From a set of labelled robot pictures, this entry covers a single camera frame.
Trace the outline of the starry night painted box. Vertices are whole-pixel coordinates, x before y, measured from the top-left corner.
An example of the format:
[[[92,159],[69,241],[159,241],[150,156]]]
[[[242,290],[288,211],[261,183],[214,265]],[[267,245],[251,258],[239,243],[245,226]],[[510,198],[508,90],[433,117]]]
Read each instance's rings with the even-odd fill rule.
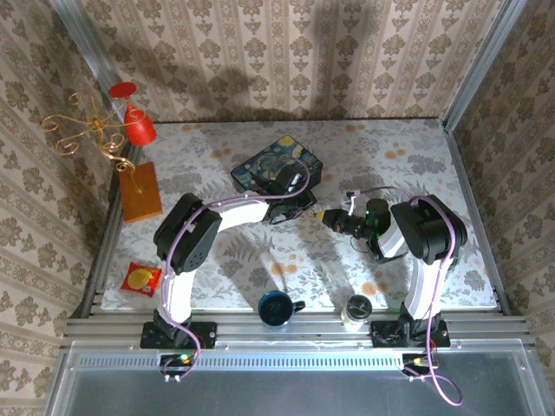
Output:
[[[274,180],[287,165],[302,169],[304,183],[298,190],[308,191],[320,183],[323,163],[290,135],[283,136],[233,168],[231,177],[238,191],[280,195],[276,194]]]

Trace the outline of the floral patterned table mat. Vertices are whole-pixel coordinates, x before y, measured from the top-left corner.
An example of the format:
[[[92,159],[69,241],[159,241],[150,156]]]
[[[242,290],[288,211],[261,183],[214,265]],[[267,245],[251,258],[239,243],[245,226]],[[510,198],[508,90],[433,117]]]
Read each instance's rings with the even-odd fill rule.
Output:
[[[156,167],[166,211],[191,192],[207,202],[236,194],[231,171],[290,135],[323,163],[314,188],[317,208],[337,208],[346,192],[356,204],[378,196],[434,194],[464,222],[469,217],[446,135],[437,120],[305,121],[162,124],[143,154]],[[377,309],[395,309],[408,292],[411,257],[374,263],[363,242],[336,234],[313,218],[278,225],[247,224],[220,233],[198,269],[193,306],[255,308],[272,290],[311,309],[339,307],[354,294]]]

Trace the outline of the glass jar black lid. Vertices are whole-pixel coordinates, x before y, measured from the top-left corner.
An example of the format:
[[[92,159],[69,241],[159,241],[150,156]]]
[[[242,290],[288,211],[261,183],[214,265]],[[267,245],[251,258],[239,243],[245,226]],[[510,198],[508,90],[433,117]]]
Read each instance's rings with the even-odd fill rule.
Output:
[[[372,304],[368,297],[353,295],[343,307],[340,318],[349,332],[358,331],[372,313]]]

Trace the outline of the blue mug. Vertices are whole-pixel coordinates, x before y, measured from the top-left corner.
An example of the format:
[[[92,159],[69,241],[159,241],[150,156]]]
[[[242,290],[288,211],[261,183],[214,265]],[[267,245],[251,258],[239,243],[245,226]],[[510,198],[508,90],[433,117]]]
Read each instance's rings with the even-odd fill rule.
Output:
[[[293,302],[285,292],[273,290],[263,295],[259,300],[258,316],[268,327],[281,328],[287,325],[291,318],[305,307],[305,301]]]

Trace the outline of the red yellow snack packet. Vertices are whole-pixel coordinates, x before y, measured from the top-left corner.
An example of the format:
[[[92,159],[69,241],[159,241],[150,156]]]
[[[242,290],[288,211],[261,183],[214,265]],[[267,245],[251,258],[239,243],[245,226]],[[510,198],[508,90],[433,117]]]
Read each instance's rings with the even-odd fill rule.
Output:
[[[160,286],[162,269],[130,263],[127,274],[121,284],[121,289],[153,297]]]

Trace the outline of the red wine glass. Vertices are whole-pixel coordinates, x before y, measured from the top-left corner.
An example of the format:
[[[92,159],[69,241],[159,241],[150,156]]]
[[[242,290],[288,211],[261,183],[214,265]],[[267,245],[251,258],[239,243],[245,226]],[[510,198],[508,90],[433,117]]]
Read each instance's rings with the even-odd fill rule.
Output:
[[[124,123],[127,136],[134,146],[146,146],[153,143],[157,138],[151,118],[145,110],[136,107],[131,97],[137,92],[137,86],[131,81],[122,81],[114,84],[109,90],[109,95],[114,99],[124,100],[126,112]]]

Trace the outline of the grey metal sheet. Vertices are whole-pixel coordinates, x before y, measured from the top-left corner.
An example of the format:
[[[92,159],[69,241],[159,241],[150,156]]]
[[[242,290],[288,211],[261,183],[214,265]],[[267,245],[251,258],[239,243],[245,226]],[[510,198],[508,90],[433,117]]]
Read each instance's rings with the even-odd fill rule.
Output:
[[[224,348],[230,353],[378,351]],[[66,369],[86,353],[181,354],[73,346],[62,356],[44,416],[555,416],[534,352],[518,340],[466,341],[410,353],[395,371]]]

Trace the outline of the aluminium cross rail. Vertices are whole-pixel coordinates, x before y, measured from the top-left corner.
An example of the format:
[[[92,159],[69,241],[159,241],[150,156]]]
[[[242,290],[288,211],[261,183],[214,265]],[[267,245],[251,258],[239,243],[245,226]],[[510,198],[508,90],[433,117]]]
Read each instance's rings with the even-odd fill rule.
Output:
[[[71,347],[78,342],[96,346],[123,346],[137,348],[143,324],[152,316],[139,313],[102,313],[87,319],[71,319],[65,329],[62,346]],[[526,346],[535,344],[526,319],[506,316],[498,312],[448,312],[443,315],[451,342],[462,348],[468,340],[522,341]],[[304,311],[281,327],[271,328],[262,323],[258,315],[249,312],[198,313],[195,322],[216,322],[218,349],[238,348],[246,345],[348,346],[370,345],[369,327],[349,332],[333,313]]]

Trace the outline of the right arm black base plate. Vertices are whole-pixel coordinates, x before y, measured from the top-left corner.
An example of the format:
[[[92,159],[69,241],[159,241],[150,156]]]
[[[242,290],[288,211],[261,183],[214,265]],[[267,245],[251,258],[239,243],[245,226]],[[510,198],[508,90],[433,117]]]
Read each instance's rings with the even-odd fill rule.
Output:
[[[414,323],[399,321],[372,321],[370,335],[374,348],[416,348],[426,346],[428,321]],[[451,345],[447,324],[444,320],[432,321],[430,341],[438,348]]]

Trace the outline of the aluminium side rail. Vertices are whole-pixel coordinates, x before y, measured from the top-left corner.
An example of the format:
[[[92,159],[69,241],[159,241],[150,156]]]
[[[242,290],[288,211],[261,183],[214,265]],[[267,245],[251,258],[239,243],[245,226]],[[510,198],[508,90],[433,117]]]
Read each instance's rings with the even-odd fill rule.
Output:
[[[74,318],[86,319],[90,316],[96,293],[104,287],[109,267],[114,256],[123,219],[119,173],[113,172],[109,188],[109,207],[106,215],[105,228],[102,233],[101,245],[97,251],[83,294],[82,301],[73,314]]]
[[[460,187],[467,204],[468,214],[473,224],[476,240],[480,247],[480,252],[484,260],[486,272],[488,274],[490,284],[493,287],[493,293],[495,294],[496,302],[499,306],[499,310],[504,315],[512,315],[513,312],[511,310],[511,305],[508,301],[506,290],[500,277],[497,264],[495,263],[495,258],[487,238],[485,227],[480,217],[480,212],[476,203],[476,199],[473,195],[473,189],[468,178],[467,169],[460,155],[460,151],[453,133],[445,131],[445,135],[447,146],[454,163],[454,168],[457,172]]]

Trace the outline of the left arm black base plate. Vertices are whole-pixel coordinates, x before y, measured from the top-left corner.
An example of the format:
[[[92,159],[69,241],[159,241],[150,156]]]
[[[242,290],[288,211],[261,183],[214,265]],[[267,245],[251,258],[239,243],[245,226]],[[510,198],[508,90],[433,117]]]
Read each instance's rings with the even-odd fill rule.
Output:
[[[188,329],[198,339],[201,349],[214,349],[217,340],[216,322],[192,322]],[[155,322],[143,325],[140,337],[140,347],[143,349],[195,349],[194,340],[177,328],[161,328]]]

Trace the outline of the aluminium corner post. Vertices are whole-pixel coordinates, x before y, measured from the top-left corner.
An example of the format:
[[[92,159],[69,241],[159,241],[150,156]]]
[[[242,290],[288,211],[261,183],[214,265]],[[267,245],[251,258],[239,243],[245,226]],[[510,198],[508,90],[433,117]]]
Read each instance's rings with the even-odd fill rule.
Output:
[[[61,18],[94,78],[99,82],[101,91],[109,98],[110,105],[115,110],[119,106],[119,102],[109,95],[108,90],[122,79],[109,62],[108,55],[105,53],[99,37],[95,34],[93,25],[80,11],[76,0],[49,0],[49,2]]]
[[[514,24],[519,19],[527,0],[503,0],[456,95],[443,118],[443,127],[452,133],[467,111],[472,98],[492,67]]]

